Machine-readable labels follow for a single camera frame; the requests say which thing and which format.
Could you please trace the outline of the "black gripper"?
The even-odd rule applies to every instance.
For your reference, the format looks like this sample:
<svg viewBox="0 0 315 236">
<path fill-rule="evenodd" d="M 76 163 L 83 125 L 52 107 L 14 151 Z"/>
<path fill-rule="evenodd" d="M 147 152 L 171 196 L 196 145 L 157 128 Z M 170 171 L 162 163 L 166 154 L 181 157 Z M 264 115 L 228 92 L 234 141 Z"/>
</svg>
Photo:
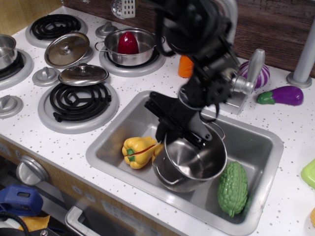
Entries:
<svg viewBox="0 0 315 236">
<path fill-rule="evenodd" d="M 198 148 L 212 140 L 212 134 L 200 118 L 200 111 L 186 106 L 179 98 L 152 91 L 145 107 L 158 118 L 155 135 L 158 142 L 170 133 L 185 138 Z"/>
</svg>

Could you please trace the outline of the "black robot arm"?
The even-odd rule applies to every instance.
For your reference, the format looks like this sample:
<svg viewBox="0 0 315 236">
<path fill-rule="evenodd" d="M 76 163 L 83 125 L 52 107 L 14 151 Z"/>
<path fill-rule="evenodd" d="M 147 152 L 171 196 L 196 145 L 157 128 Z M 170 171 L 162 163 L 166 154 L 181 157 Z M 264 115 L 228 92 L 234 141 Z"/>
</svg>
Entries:
<svg viewBox="0 0 315 236">
<path fill-rule="evenodd" d="M 233 52 L 238 19 L 234 0 L 152 0 L 160 54 L 187 56 L 194 64 L 191 78 L 177 98 L 151 92 L 146 108 L 158 117 L 156 139 L 175 132 L 197 147 L 212 135 L 201 110 L 226 102 L 239 61 Z"/>
</svg>

